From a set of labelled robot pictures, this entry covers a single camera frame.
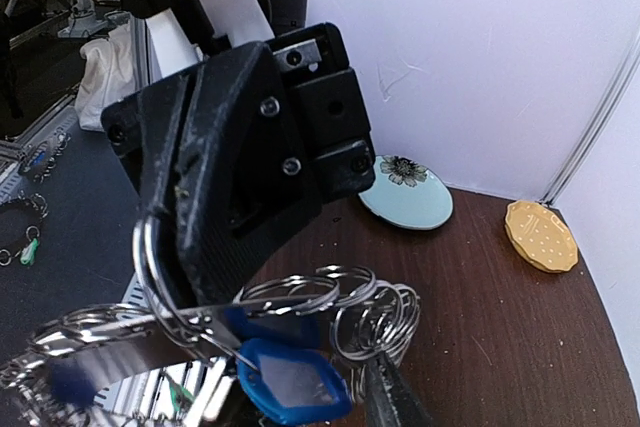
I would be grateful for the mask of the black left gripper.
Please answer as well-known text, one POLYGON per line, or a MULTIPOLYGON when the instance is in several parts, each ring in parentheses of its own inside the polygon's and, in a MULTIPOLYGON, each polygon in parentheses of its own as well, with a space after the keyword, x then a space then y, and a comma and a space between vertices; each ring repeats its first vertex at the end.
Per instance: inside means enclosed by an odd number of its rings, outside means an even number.
POLYGON ((363 96, 331 23, 224 51, 101 123, 140 197, 144 267, 179 307, 230 301, 324 205, 375 179, 363 96))

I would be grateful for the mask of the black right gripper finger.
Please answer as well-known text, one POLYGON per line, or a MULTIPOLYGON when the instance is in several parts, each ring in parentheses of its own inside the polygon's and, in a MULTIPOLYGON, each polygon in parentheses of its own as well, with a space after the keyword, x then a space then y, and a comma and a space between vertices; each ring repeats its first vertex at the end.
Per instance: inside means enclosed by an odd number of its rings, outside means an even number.
POLYGON ((428 427, 433 418, 414 394, 407 380, 381 352, 365 367, 366 425, 372 427, 428 427))

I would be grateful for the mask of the metal disc with key rings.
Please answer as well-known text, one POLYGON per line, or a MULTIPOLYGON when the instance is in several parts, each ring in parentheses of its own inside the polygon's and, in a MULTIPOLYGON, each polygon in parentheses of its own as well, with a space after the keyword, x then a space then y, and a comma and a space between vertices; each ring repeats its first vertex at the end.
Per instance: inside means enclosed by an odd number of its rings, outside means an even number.
POLYGON ((224 311, 241 307, 258 315, 314 316, 321 346, 313 350, 346 381, 353 408, 366 397, 366 362, 385 352, 399 369, 415 335, 421 299, 410 286, 391 283, 361 266, 327 265, 310 275, 290 275, 240 290, 229 302, 181 309, 157 269, 143 264, 142 230, 133 234, 134 267, 147 302, 103 304, 44 324, 25 351, 1 369, 32 426, 224 426, 268 419, 237 379, 241 341, 224 311), (191 364, 199 368, 191 408, 176 414, 129 407, 112 411, 96 395, 125 380, 191 364))

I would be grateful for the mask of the blue key tag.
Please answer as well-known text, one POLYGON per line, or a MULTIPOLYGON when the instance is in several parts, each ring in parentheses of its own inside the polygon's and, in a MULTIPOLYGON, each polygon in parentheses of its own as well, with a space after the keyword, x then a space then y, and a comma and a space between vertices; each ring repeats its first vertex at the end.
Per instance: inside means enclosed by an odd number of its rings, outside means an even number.
POLYGON ((266 339, 245 341, 236 372, 252 403, 271 421, 301 426, 346 417, 346 381, 321 354, 266 339))
POLYGON ((224 318, 231 332, 241 341, 260 338, 298 348, 321 346, 320 329, 314 316, 258 316, 241 307, 231 307, 224 311, 224 318))

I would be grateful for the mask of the green key tag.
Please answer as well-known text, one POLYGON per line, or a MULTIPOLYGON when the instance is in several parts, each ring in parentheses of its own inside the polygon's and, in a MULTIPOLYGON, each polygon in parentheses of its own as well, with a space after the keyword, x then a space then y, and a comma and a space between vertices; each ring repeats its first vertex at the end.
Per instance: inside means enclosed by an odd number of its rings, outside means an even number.
POLYGON ((193 394, 171 377, 167 377, 166 380, 169 385, 171 403, 175 413, 183 414, 187 412, 194 402, 193 394))

